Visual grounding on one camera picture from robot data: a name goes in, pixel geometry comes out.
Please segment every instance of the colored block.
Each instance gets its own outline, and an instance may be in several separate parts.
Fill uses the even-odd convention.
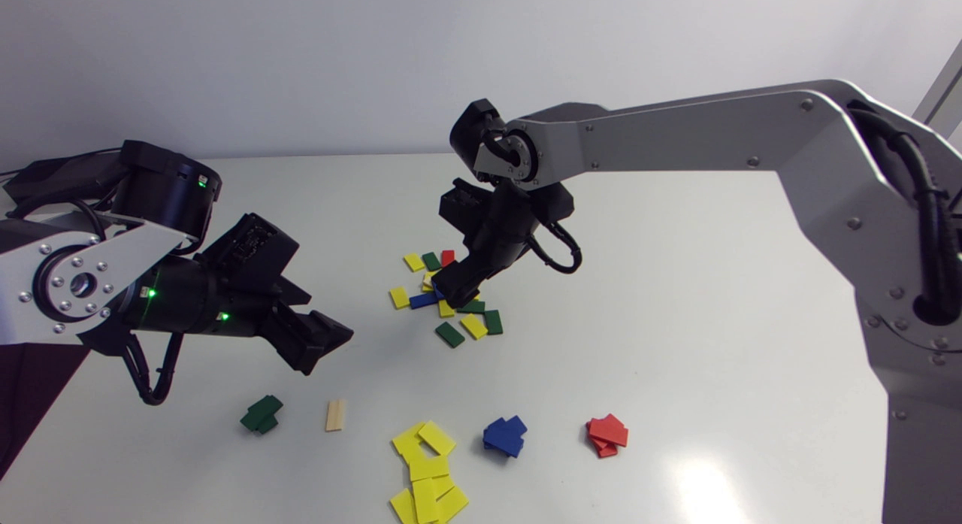
[[[434,421],[426,422],[418,431],[418,435],[441,456],[449,455],[457,446],[457,443],[449,435],[444,434],[444,431]]]
[[[461,332],[458,332],[458,329],[455,329],[454,326],[447,321],[434,329],[434,332],[441,336],[442,339],[447,342],[447,345],[450,345],[452,348],[456,348],[464,343],[464,336]]]
[[[497,310],[484,312],[484,324],[488,328],[489,335],[504,335],[504,328],[501,326],[501,312]]]
[[[408,294],[404,291],[403,287],[395,287],[389,291],[389,294],[391,294],[391,300],[395,303],[395,310],[406,308],[411,305],[411,301],[408,299]]]
[[[418,524],[427,524],[437,520],[437,496],[434,493],[434,482],[430,479],[415,480],[411,483],[415,494],[415,515]]]
[[[442,522],[450,521],[465,507],[467,507],[467,496],[457,486],[437,500],[437,513],[440,514]]]
[[[430,251],[430,253],[423,254],[422,261],[424,261],[424,266],[427,267],[427,270],[429,271],[440,270],[440,261],[437,260],[437,256],[435,256],[434,251]]]
[[[437,315],[442,318],[454,317],[454,308],[447,304],[446,299],[441,298],[437,301]]]
[[[483,301],[471,301],[458,308],[459,313],[484,313]]]
[[[391,507],[395,509],[401,524],[418,524],[418,518],[415,517],[415,497],[411,490],[402,490],[391,498]]]
[[[408,268],[411,269],[413,273],[424,270],[424,262],[420,260],[420,257],[416,253],[408,253],[404,257],[404,262],[408,264]]]
[[[347,403],[343,399],[328,401],[324,432],[336,432],[344,429],[344,408],[346,405]]]
[[[413,310],[431,304],[437,304],[437,297],[435,297],[434,293],[424,293],[423,295],[414,295],[411,297],[411,309]]]
[[[261,421],[261,424],[257,425],[257,432],[261,432],[261,434],[267,434],[276,426],[277,419],[274,417],[274,415],[268,415],[264,418],[264,420]]]
[[[488,333],[487,326],[484,326],[478,318],[474,317],[474,314],[464,316],[464,319],[461,319],[461,325],[471,333],[471,337],[475,340],[480,340]]]
[[[412,482],[451,474],[447,466],[447,455],[434,456],[433,459],[416,459],[409,462],[408,466],[411,468]]]
[[[434,495],[439,498],[444,496],[450,489],[454,489],[454,480],[451,479],[450,475],[442,475],[432,480],[434,481]]]

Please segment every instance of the white table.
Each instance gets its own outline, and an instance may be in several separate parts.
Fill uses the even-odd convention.
[[[879,521],[885,394],[852,288],[776,175],[568,181],[583,268],[526,256],[482,287],[505,335],[451,350],[436,308],[395,311],[387,292],[416,288],[403,254],[464,253],[437,216],[456,157],[209,163],[225,182],[209,240],[244,212],[284,229],[301,244],[285,274],[354,339],[303,377],[262,340],[188,336],[158,408],[92,353],[0,482],[0,522],[394,522],[389,439],[427,419],[459,444],[461,524]],[[159,366],[165,340],[141,340]],[[237,421],[264,394],[285,405],[259,438]],[[323,431],[330,398],[343,432]],[[599,460],[584,422],[609,412],[629,445]],[[505,462],[480,435],[514,414],[529,432]]]

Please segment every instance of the wooden block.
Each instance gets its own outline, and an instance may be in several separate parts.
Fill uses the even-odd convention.
[[[468,314],[461,319],[461,325],[470,332],[471,337],[475,340],[480,340],[488,333],[487,326],[484,326],[481,321],[474,317],[474,314]]]
[[[428,524],[437,521],[437,496],[434,493],[434,481],[430,479],[415,480],[411,483],[415,496],[415,515],[418,524]]]
[[[408,253],[404,257],[404,262],[408,264],[408,268],[411,269],[413,273],[424,270],[424,261],[420,260],[419,254]]]
[[[437,512],[442,522],[450,521],[455,514],[461,513],[461,510],[465,507],[467,507],[467,496],[457,486],[440,497],[440,500],[437,500]]]
[[[391,498],[391,507],[395,509],[401,524],[418,524],[418,518],[415,517],[415,497],[411,490],[402,490]]]
[[[440,318],[454,317],[454,313],[454,308],[447,304],[446,299],[442,298],[437,301],[437,315],[440,315]]]
[[[327,422],[324,424],[324,432],[336,432],[344,429],[344,408],[346,401],[332,400],[327,403]]]
[[[411,468],[412,482],[451,474],[451,470],[447,466],[447,456],[434,456],[433,459],[413,460],[408,466]]]
[[[434,449],[441,456],[450,455],[451,451],[457,447],[457,443],[449,435],[444,434],[444,431],[434,421],[426,422],[418,431],[418,435],[428,444],[428,447]]]
[[[395,287],[389,293],[391,293],[391,300],[395,303],[395,310],[411,305],[411,299],[408,298],[408,294],[403,287]]]

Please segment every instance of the cable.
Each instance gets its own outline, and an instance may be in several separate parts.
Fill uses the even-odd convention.
[[[550,223],[550,225],[545,226],[547,230],[558,240],[560,240],[568,249],[571,250],[571,266],[566,267],[560,263],[557,263],[554,259],[549,256],[538,244],[538,240],[532,235],[528,237],[528,246],[534,251],[535,256],[538,256],[540,260],[544,261],[544,264],[551,267],[556,271],[560,271],[562,274],[574,274],[574,271],[578,270],[581,266],[581,247],[578,247],[578,243],[575,242],[573,236],[568,234],[564,227],[560,223]]]
[[[141,343],[138,342],[137,338],[131,338],[127,343],[127,349],[124,350],[122,356],[123,361],[127,366],[127,371],[130,372],[131,379],[134,381],[134,386],[137,387],[138,394],[141,395],[141,400],[145,404],[164,404],[164,400],[171,391],[174,366],[177,364],[182,343],[182,332],[171,333],[171,339],[168,340],[168,352],[164,355],[164,365],[157,369],[161,376],[159,376],[157,386],[154,386],[154,388],[150,388],[150,372],[147,367],[147,359],[144,357],[144,350],[141,349]]]

